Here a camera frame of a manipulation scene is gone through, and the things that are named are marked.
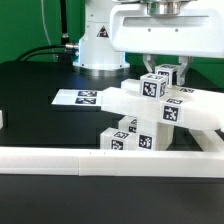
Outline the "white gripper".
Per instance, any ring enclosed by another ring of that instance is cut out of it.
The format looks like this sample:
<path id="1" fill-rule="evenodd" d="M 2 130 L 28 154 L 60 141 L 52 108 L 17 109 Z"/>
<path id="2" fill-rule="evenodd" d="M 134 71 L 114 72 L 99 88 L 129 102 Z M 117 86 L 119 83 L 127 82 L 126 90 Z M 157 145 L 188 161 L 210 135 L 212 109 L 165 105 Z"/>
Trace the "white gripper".
<path id="1" fill-rule="evenodd" d="M 116 51 L 144 54 L 150 73 L 155 55 L 180 56 L 176 83 L 182 86 L 192 57 L 224 58 L 224 0 L 184 1 L 176 15 L 151 15 L 147 3 L 118 4 L 109 37 Z"/>

